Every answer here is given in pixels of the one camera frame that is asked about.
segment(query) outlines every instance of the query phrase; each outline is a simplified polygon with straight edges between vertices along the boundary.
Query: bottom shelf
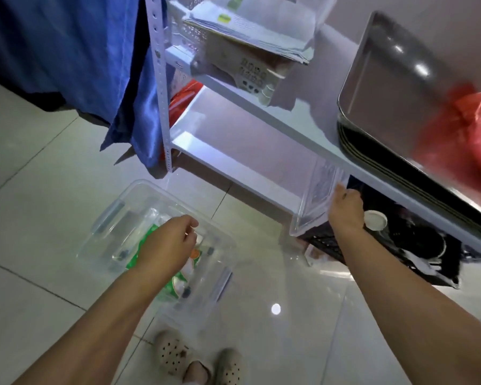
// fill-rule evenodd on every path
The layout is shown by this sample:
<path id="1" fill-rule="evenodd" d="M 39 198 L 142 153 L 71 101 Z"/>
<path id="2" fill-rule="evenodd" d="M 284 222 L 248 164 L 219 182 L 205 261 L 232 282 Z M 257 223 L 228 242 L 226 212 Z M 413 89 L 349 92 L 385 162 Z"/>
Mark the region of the bottom shelf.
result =
<path id="1" fill-rule="evenodd" d="M 173 148 L 291 213 L 317 154 L 203 87 L 171 128 Z"/>

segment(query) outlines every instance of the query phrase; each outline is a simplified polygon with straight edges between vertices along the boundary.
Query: shelf rack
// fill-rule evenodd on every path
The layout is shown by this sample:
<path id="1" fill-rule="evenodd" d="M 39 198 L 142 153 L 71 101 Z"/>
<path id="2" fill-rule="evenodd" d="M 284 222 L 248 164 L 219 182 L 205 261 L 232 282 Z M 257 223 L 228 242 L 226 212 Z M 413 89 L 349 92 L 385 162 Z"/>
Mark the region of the shelf rack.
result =
<path id="1" fill-rule="evenodd" d="M 247 167 L 210 144 L 199 144 L 198 142 L 202 141 L 194 137 L 192 132 L 183 134 L 176 130 L 173 133 L 170 132 L 166 64 L 203 83 L 210 90 L 236 105 L 238 110 L 248 112 L 286 135 L 301 148 L 301 150 L 296 149 L 294 153 L 311 152 L 323 157 L 439 229 L 481 252 L 481 237 L 476 232 L 450 221 L 449 216 L 416 200 L 397 184 L 389 183 L 379 177 L 378 173 L 369 172 L 360 167 L 341 151 L 336 133 L 337 99 L 358 49 L 357 44 L 342 36 L 334 28 L 324 25 L 316 38 L 312 62 L 307 66 L 297 64 L 290 75 L 278 86 L 271 102 L 272 105 L 277 103 L 278 106 L 264 107 L 259 104 L 256 97 L 228 83 L 225 75 L 218 70 L 204 69 L 203 65 L 199 67 L 194 54 L 186 46 L 170 44 L 167 32 L 164 32 L 161 0 L 146 0 L 146 5 L 168 172 L 173 170 L 170 150 L 178 149 L 290 212 L 297 212 L 299 207 L 298 202 L 301 197 L 301 194 L 298 194 L 299 190 L 288 192 L 282 184 L 276 184 L 261 175 L 260 170 Z M 253 135 L 253 145 L 260 143 L 260 149 L 269 153 L 267 151 L 269 146 L 264 145 L 265 140 L 258 134 Z"/>

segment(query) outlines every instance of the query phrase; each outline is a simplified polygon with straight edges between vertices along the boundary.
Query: white bottle cap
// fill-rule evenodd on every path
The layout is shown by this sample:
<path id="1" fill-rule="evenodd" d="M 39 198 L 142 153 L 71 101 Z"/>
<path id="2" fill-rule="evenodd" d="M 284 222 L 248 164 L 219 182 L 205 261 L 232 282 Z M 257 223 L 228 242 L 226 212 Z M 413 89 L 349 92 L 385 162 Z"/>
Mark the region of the white bottle cap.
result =
<path id="1" fill-rule="evenodd" d="M 371 231 L 381 231 L 388 223 L 385 213 L 381 213 L 377 210 L 366 210 L 364 213 L 365 226 Z"/>

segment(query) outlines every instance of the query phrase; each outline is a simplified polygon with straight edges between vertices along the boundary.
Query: person's right arm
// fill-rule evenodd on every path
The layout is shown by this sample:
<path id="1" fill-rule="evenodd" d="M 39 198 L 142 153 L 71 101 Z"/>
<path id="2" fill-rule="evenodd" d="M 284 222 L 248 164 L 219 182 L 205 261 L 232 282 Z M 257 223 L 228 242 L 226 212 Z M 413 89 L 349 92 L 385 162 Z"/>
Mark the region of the person's right arm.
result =
<path id="1" fill-rule="evenodd" d="M 329 222 L 386 342 L 413 384 L 481 384 L 481 322 L 364 229 L 357 191 L 338 185 Z"/>

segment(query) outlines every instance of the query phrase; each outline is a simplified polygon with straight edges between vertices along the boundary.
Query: green and white plastic packet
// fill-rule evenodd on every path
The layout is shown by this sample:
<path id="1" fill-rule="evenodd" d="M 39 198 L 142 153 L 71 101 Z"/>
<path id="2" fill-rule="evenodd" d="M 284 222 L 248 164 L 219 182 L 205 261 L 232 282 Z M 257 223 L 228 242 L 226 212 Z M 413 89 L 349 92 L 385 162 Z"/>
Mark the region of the green and white plastic packet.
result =
<path id="1" fill-rule="evenodd" d="M 154 224 L 151 226 L 151 228 L 148 230 L 148 232 L 142 237 L 141 241 L 139 242 L 139 246 L 137 248 L 137 252 L 135 252 L 135 255 L 130 259 L 130 262 L 128 262 L 126 268 L 130 269 L 135 264 L 137 263 L 137 257 L 139 255 L 139 252 L 141 251 L 141 247 L 146 241 L 146 238 L 148 237 L 149 234 L 154 232 L 158 226 Z M 171 280 L 162 288 L 165 292 L 170 294 L 174 298 L 180 298 L 180 297 L 188 297 L 191 293 L 190 288 L 189 288 L 189 281 L 192 277 L 192 274 L 194 272 L 194 268 L 198 264 L 199 260 L 201 258 L 201 251 L 198 249 L 193 249 L 191 252 L 191 257 L 187 260 L 186 264 L 183 266 L 183 268 L 176 273 L 174 277 L 171 278 Z"/>

